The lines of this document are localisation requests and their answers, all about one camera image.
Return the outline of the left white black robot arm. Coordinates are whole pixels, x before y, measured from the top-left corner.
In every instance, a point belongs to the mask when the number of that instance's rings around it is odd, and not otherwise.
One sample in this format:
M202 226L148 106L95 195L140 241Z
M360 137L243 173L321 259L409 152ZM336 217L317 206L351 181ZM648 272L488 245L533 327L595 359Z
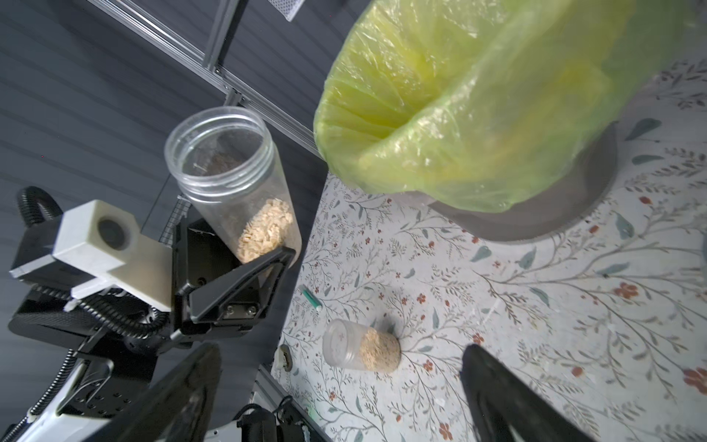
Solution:
M51 219L26 231L11 273L31 289L9 327L62 346L67 356L38 403L7 433L9 441L79 439L139 399L168 351L245 335L268 315L295 257L281 245L241 263L190 212L172 232L171 312L117 285L71 307L71 290L88 275L51 256L59 227Z

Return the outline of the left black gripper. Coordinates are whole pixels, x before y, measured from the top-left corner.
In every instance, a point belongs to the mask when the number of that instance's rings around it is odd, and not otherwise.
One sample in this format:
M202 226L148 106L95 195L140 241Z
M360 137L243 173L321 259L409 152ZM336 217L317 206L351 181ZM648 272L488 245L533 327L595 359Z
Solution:
M25 212L11 265L29 286L12 333L95 353L106 344L162 354L240 337L262 322L296 251L278 247L248 263L200 217L165 245L126 212Z

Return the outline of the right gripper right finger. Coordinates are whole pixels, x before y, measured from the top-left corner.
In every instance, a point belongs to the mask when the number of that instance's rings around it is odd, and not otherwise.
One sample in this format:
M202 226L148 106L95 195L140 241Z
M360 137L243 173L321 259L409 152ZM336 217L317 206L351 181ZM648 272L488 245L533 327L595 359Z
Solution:
M479 441L591 440L477 344L464 351L460 381Z

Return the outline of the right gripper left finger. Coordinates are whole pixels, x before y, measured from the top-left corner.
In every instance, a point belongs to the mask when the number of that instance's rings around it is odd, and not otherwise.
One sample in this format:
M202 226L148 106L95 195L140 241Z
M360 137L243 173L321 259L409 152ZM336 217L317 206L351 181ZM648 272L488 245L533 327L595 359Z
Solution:
M220 382L218 345L203 344L88 441L203 441Z

